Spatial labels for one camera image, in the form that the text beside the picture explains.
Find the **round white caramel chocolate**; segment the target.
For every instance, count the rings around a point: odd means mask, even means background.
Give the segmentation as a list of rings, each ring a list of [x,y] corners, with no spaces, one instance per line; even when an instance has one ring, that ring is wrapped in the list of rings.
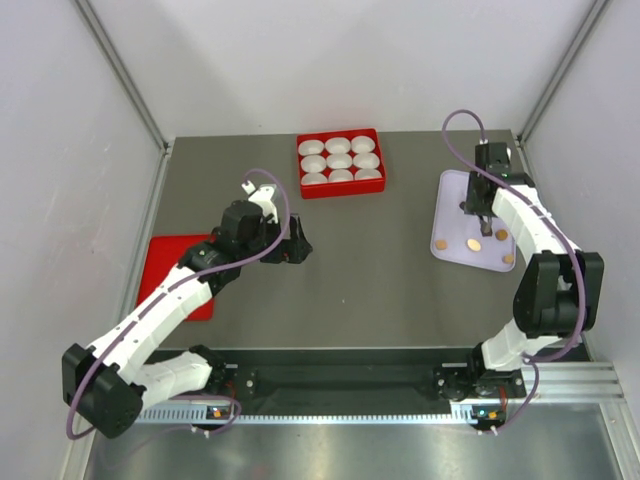
[[[474,252],[479,252],[482,249],[481,243],[473,238],[470,238],[466,241],[467,247]]]

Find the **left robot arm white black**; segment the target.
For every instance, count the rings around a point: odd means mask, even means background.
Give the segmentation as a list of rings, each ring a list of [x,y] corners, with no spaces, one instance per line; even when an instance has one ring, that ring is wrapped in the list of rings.
[[[166,277],[118,325],[89,346],[72,344],[62,355],[67,419],[86,420],[114,439],[150,407],[191,391],[216,396],[227,374],[219,357],[195,346],[179,356],[149,363],[151,354],[195,310],[235,281],[244,266],[300,264],[313,248],[298,215],[282,223],[270,201],[237,200],[220,226],[190,246]]]

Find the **metal tongs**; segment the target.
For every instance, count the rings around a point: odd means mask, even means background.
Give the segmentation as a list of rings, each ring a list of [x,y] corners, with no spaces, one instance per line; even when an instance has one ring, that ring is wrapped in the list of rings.
[[[493,231],[493,219],[494,216],[492,214],[489,215],[478,215],[477,216],[480,226],[480,233],[482,230],[491,229]]]

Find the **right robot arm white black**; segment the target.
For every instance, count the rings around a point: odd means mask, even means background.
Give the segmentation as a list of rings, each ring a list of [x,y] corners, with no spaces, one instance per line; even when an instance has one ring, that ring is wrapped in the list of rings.
[[[484,236],[493,233],[493,220],[503,221],[526,263],[513,318],[472,350],[467,384],[480,397],[518,392],[517,374],[526,361],[539,359],[542,349],[559,340],[574,343],[594,326],[604,260],[582,251],[560,231],[531,178],[512,171],[503,142],[476,146],[461,207],[477,217]]]

